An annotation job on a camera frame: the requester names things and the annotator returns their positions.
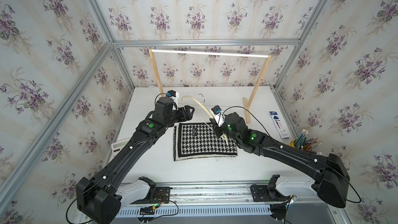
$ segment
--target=white tabletop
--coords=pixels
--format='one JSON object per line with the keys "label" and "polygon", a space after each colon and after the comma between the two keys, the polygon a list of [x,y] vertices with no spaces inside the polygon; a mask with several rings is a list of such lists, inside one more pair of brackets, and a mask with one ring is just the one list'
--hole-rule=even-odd
{"label": "white tabletop", "polygon": [[[180,94],[179,107],[191,105],[195,107],[192,123],[209,121],[208,114],[191,99],[182,102],[184,95],[190,95],[202,101],[198,95],[202,93],[205,97],[204,105],[210,109],[219,105],[222,110],[233,106],[243,106],[242,98],[249,99],[253,87],[164,87],[163,91],[175,90]],[[134,90],[127,114],[122,124],[118,141],[130,138],[135,128],[144,120],[148,112],[154,110],[154,101],[159,93],[156,87],[137,87]],[[272,119],[270,111],[277,112],[281,117],[282,124],[286,122],[281,116],[281,111],[271,92],[270,87],[260,87],[250,107],[250,112],[261,121],[269,134],[283,143],[289,143],[291,138],[281,139]],[[237,112],[244,117],[241,108],[229,109],[226,114]],[[265,132],[261,125],[251,118],[248,124],[250,129]],[[268,180],[272,175],[301,176],[302,172],[287,166],[281,162],[268,157],[249,154],[238,148],[237,157],[212,157],[187,159],[183,161],[173,160],[173,128],[159,138],[147,152],[137,161],[134,167],[126,175],[123,183],[131,183],[139,177],[145,176],[155,182],[209,182],[209,181],[251,181]]]}

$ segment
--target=aluminum frame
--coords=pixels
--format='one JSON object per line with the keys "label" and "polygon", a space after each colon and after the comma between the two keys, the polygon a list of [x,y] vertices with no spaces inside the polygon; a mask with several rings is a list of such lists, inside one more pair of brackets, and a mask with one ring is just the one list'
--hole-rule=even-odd
{"label": "aluminum frame", "polygon": [[[103,38],[105,38],[106,43],[96,55],[94,60],[91,62],[90,66],[84,72],[81,79],[76,83],[71,92],[62,102],[62,105],[58,108],[57,113],[52,117],[48,124],[40,132],[39,136],[32,143],[26,153],[23,155],[22,159],[18,162],[17,166],[8,176],[7,180],[0,187],[0,212],[3,212],[9,202],[13,199],[15,194],[18,192],[20,187],[25,182],[30,171],[36,165],[42,151],[48,145],[48,142],[56,134],[58,129],[62,126],[66,117],[68,116],[70,110],[79,99],[85,88],[88,86],[92,76],[101,66],[105,58],[112,52],[114,59],[121,70],[121,73],[127,81],[128,87],[134,89],[134,84],[132,82],[132,77],[127,69],[124,59],[116,47],[172,47],[172,46],[243,46],[243,45],[256,45],[256,46],[268,46],[268,45],[294,45],[293,52],[286,61],[281,75],[276,81],[276,90],[278,90],[287,74],[289,73],[300,49],[307,41],[311,34],[316,21],[319,19],[322,11],[325,9],[329,0],[319,0],[313,14],[310,16],[307,25],[299,38],[281,38],[281,39],[218,39],[218,40],[115,40],[107,22],[106,18],[101,11],[101,7],[97,0],[86,0],[88,7],[93,15],[94,20],[97,22],[98,29],[101,32]],[[276,99],[278,99],[278,93],[274,93]],[[280,107],[283,109],[283,114],[286,118],[290,120],[289,115],[287,115],[286,108],[283,102],[279,102]]]}
{"label": "aluminum frame", "polygon": [[102,65],[105,58],[109,55],[112,44],[107,42],[100,52],[95,56],[89,67],[86,69],[80,80],[75,84],[68,96],[63,100],[57,113],[45,125],[29,149],[24,153],[18,164],[14,167],[7,180],[0,187],[0,212],[7,209],[18,190],[22,187],[29,173],[36,166],[37,161],[42,156],[43,150],[48,146],[51,139],[56,135],[59,128],[69,116],[70,111],[75,106],[97,69]]}
{"label": "aluminum frame", "polygon": [[281,73],[278,79],[275,82],[275,88],[279,91],[283,85],[283,82],[287,78],[288,73],[290,72],[291,67],[293,66],[301,48],[304,46],[305,42],[307,41],[308,37],[311,35],[312,30],[314,29],[316,23],[318,22],[319,18],[321,17],[323,11],[326,8],[329,0],[318,0],[318,3],[313,9],[313,12],[310,18],[307,21],[301,35],[299,36],[300,44],[293,48],[292,53],[290,54],[289,58],[287,59],[285,65],[283,66]]}
{"label": "aluminum frame", "polygon": [[274,39],[199,39],[199,40],[116,40],[115,47],[173,47],[173,46],[244,46],[299,45],[298,38]]}

